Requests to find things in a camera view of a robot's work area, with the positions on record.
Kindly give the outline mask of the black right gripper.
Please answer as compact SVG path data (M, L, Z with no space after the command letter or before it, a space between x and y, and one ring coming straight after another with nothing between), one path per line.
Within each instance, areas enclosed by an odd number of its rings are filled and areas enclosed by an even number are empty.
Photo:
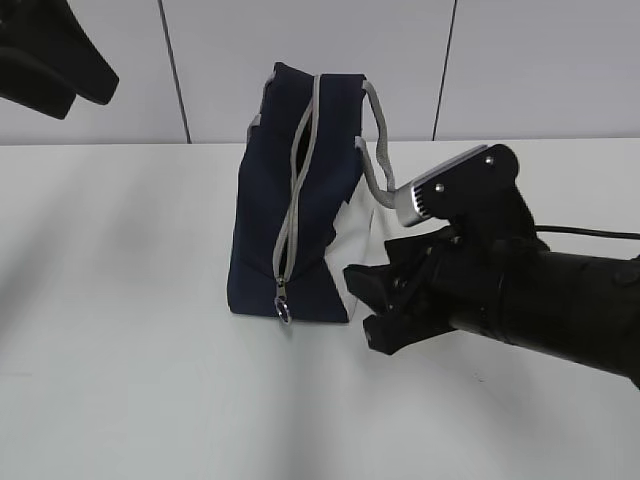
M388 240L390 264L348 265L347 290L376 315L369 348L385 355L454 330L505 341L509 271L547 250L519 189L491 196L439 230Z

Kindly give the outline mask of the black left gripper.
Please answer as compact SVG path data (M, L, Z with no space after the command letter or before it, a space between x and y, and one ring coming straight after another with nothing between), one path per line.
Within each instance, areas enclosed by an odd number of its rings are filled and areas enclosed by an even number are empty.
M66 118L76 93L40 56L48 28L57 73L83 98L107 105L119 77L67 1L1 2L1 97L58 120Z

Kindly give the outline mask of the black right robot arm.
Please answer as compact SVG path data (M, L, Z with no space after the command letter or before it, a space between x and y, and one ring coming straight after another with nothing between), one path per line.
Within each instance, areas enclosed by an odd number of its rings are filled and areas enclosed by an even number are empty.
M389 240L388 262L345 268L370 309L371 349L391 355L465 331L639 378L639 263L554 252L516 188L467 201L437 231Z

